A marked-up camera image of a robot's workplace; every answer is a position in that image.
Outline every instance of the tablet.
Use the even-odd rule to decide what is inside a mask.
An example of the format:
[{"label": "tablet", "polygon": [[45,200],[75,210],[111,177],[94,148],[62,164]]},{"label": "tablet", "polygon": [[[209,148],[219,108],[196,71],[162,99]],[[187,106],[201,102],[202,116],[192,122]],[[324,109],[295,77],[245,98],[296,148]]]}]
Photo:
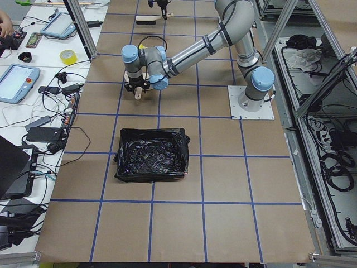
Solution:
[{"label": "tablet", "polygon": [[11,64],[0,77],[0,102],[18,103],[40,76],[37,67]]},{"label": "tablet", "polygon": [[59,12],[41,30],[41,33],[46,36],[64,39],[67,38],[75,30],[76,27],[72,23],[71,16],[68,13]]}]

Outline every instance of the yellow tape roll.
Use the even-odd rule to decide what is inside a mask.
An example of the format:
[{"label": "yellow tape roll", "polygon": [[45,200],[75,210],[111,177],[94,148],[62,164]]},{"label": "yellow tape roll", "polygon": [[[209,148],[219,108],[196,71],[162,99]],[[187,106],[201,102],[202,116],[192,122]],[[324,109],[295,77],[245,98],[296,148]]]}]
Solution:
[{"label": "yellow tape roll", "polygon": [[60,53],[62,62],[66,65],[73,64],[77,61],[77,56],[73,50],[67,49]]}]

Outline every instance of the person's hand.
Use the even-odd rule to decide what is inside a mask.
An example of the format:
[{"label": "person's hand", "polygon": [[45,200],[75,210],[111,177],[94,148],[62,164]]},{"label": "person's hand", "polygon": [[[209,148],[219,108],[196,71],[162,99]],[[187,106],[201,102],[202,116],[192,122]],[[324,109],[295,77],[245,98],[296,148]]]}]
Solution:
[{"label": "person's hand", "polygon": [[0,23],[0,29],[0,37],[6,37],[14,32],[11,20],[3,20],[3,22]]}]

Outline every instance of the white cloth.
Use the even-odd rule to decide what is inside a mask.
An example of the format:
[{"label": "white cloth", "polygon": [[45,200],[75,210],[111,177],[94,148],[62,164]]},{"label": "white cloth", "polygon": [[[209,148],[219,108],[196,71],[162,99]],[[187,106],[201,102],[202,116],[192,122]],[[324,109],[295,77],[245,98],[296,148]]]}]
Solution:
[{"label": "white cloth", "polygon": [[297,50],[288,60],[290,68],[301,69],[302,71],[314,71],[316,62],[321,59],[321,52],[316,49]]}]

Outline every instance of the blue joint cap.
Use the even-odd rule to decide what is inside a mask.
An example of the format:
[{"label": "blue joint cap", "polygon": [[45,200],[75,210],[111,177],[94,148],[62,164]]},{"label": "blue joint cap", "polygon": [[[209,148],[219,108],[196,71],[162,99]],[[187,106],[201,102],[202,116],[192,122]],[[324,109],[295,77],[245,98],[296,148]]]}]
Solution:
[{"label": "blue joint cap", "polygon": [[149,81],[150,85],[157,90],[163,90],[168,86],[168,79],[167,77],[163,78],[162,74],[150,75]]},{"label": "blue joint cap", "polygon": [[122,49],[122,58],[125,63],[132,63],[139,57],[138,48],[134,45],[126,45]]},{"label": "blue joint cap", "polygon": [[252,74],[253,86],[261,92],[271,89],[275,81],[273,72],[266,67],[257,67]]},{"label": "blue joint cap", "polygon": [[155,47],[158,49],[158,51],[160,51],[162,60],[166,60],[165,48],[163,46],[155,46]]}]

